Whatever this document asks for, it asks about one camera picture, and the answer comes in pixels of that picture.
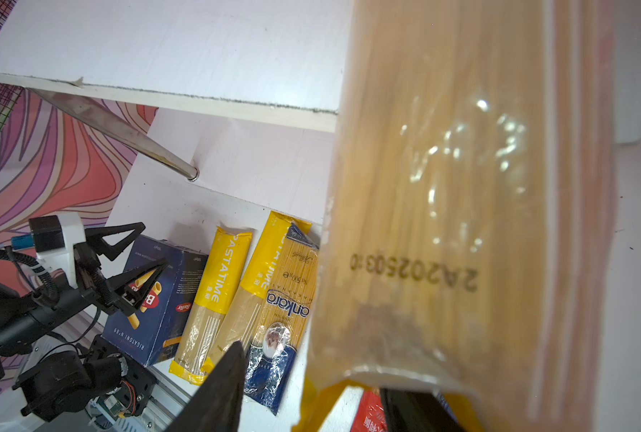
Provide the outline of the blue Barilla rigatoni box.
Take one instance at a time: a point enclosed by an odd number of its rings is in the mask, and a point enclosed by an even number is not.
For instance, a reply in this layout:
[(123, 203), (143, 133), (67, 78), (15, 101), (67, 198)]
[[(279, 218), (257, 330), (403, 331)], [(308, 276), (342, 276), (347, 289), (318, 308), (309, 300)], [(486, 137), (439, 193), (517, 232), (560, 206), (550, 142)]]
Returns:
[(163, 240), (140, 236), (124, 269), (167, 259), (168, 265), (153, 284), (145, 302), (131, 315), (108, 317), (103, 338), (144, 366), (176, 354), (201, 282), (208, 256)]

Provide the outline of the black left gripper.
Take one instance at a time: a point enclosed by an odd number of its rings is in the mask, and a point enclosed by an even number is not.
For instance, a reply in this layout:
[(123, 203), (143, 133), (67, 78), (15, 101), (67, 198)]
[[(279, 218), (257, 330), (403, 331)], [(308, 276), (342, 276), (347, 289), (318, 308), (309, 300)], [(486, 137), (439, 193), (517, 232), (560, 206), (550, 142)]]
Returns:
[[(99, 256), (115, 261), (140, 237), (146, 226), (142, 222), (86, 228), (86, 243)], [(152, 286), (168, 267), (165, 258), (110, 277), (105, 281), (104, 299), (94, 289), (63, 287), (54, 306), (38, 302), (31, 294), (18, 292), (0, 284), (0, 356), (29, 354), (32, 345), (61, 324), (95, 305), (108, 315), (121, 312), (132, 315), (147, 300)]]

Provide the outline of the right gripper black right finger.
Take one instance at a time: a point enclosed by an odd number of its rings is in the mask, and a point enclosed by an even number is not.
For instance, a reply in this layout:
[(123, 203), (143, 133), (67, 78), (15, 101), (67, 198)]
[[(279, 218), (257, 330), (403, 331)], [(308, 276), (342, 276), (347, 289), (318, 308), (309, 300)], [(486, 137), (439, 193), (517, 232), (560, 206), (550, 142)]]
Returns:
[(464, 430), (431, 393), (381, 388), (380, 396), (387, 430), (390, 432)]

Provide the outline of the blue Ankara spaghetti bag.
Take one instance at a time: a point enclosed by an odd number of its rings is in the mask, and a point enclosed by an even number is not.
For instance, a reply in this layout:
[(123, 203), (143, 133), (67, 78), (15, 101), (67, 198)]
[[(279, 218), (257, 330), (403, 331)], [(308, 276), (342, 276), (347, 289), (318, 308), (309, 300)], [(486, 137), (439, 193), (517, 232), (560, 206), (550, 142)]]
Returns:
[(248, 351), (244, 394), (277, 414), (317, 291), (318, 246), (295, 225), (285, 236)]

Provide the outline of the red spaghetti bag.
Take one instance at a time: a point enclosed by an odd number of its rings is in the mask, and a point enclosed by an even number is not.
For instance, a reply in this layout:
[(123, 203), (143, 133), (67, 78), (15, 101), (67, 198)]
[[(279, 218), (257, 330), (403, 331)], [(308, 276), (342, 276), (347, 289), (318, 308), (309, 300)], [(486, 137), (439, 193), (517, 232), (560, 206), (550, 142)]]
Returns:
[(364, 391), (351, 432), (387, 432), (381, 396), (375, 391)]

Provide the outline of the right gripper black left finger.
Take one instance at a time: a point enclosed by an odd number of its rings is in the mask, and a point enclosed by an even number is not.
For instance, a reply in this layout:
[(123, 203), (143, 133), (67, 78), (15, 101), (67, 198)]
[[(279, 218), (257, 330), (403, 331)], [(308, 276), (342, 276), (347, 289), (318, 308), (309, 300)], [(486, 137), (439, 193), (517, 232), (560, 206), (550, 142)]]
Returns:
[(233, 343), (166, 431), (238, 431), (247, 358)]

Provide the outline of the yellow pastatime spaghetti bag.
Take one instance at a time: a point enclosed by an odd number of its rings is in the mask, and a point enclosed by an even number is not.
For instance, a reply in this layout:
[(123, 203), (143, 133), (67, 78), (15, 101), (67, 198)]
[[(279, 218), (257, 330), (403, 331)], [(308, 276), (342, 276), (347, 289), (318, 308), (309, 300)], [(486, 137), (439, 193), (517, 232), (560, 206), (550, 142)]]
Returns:
[(214, 363), (210, 352), (233, 302), (253, 234), (233, 234), (218, 228), (169, 373), (201, 385)]
[(358, 1), (300, 431), (348, 386), (592, 431), (615, 228), (611, 1)]
[(258, 238), (238, 289), (208, 355), (199, 371), (210, 374), (230, 346), (239, 341), (249, 347), (256, 333), (257, 319), (266, 300), (275, 270), (280, 262), (284, 240), (289, 228), (295, 227), (307, 234), (312, 224), (291, 216), (271, 212)]

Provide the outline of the white two-tier shelf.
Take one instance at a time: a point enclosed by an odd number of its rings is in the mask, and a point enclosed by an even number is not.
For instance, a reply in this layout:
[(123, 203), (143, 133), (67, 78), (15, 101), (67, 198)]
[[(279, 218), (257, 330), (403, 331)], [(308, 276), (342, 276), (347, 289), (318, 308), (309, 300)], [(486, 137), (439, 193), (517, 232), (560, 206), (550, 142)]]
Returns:
[(318, 131), (329, 174), (350, 1), (20, 1), (0, 82)]

